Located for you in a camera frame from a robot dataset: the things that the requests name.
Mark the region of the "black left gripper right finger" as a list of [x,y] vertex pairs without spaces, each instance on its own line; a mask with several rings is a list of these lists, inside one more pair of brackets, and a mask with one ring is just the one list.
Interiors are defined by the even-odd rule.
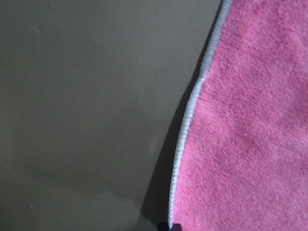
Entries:
[[171,231],[182,231],[181,224],[172,224]]

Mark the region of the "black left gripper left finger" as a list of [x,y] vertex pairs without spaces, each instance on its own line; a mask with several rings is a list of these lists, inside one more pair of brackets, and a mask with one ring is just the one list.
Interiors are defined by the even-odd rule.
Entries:
[[169,225],[168,225],[168,223],[165,223],[165,222],[158,223],[158,225],[157,225],[157,230],[158,230],[158,231],[169,231]]

